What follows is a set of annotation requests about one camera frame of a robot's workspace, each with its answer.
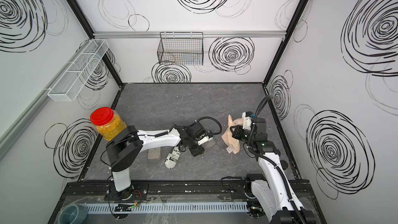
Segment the grey fabric oval eyeglass case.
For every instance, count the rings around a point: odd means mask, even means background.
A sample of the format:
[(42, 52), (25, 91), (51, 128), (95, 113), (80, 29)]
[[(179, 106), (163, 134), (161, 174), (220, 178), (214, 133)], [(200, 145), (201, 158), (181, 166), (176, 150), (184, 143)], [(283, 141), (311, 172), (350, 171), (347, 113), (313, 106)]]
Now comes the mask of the grey fabric oval eyeglass case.
[(207, 150), (207, 149), (211, 149), (216, 144), (217, 144), (217, 141), (215, 139), (212, 139), (212, 140), (209, 140), (209, 141), (205, 142), (204, 144), (202, 144), (202, 147)]

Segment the red lid jar yellow grains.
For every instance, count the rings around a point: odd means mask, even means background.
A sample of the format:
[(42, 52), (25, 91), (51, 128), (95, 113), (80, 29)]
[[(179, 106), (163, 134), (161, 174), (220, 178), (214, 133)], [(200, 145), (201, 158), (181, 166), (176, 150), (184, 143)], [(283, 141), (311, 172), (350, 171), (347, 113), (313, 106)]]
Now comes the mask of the red lid jar yellow grains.
[(96, 109), (90, 115), (90, 121), (106, 141), (111, 141), (127, 127), (119, 114), (109, 107)]

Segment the grey rectangular eyeglass case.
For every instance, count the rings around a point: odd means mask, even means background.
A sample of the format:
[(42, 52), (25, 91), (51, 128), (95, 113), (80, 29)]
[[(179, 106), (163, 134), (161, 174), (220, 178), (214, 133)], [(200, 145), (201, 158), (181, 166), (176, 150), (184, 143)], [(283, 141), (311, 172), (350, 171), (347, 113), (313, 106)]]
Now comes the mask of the grey rectangular eyeglass case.
[(160, 160), (162, 157), (162, 148), (151, 148), (148, 150), (147, 159), (148, 160)]

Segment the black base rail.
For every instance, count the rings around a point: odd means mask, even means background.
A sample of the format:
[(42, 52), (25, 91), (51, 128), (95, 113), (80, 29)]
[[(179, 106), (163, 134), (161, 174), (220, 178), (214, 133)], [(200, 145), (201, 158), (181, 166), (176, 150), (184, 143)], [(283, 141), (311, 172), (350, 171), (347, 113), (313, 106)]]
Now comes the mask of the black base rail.
[[(221, 195), (235, 199), (251, 200), (254, 198), (249, 189), (247, 179), (221, 180), (133, 180), (131, 187), (136, 199), (146, 200), (155, 195)], [(119, 193), (115, 190), (113, 181), (87, 180), (68, 183), (61, 195), (67, 197), (94, 197), (117, 200)]]

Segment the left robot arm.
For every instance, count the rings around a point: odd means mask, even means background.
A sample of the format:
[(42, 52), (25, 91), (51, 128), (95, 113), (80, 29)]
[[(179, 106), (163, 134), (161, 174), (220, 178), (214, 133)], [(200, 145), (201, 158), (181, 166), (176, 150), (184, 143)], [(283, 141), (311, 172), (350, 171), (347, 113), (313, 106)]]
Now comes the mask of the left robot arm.
[(131, 190), (130, 166), (142, 151), (160, 147), (184, 147), (192, 156), (204, 152), (202, 145), (213, 138), (198, 121), (190, 125), (173, 125), (160, 131), (143, 131), (128, 126), (106, 146), (114, 186), (117, 192)]

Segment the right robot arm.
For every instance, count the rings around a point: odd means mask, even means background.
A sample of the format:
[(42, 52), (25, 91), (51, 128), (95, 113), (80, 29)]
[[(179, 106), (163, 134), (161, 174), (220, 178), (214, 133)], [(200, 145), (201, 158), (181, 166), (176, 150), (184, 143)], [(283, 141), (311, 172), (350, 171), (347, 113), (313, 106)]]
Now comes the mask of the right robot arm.
[(249, 192), (261, 204), (270, 224), (315, 224), (315, 214), (306, 210), (294, 193), (283, 169), (279, 151), (266, 133), (263, 118), (250, 116), (229, 120), (227, 140), (243, 142), (261, 167), (264, 178), (250, 182)]

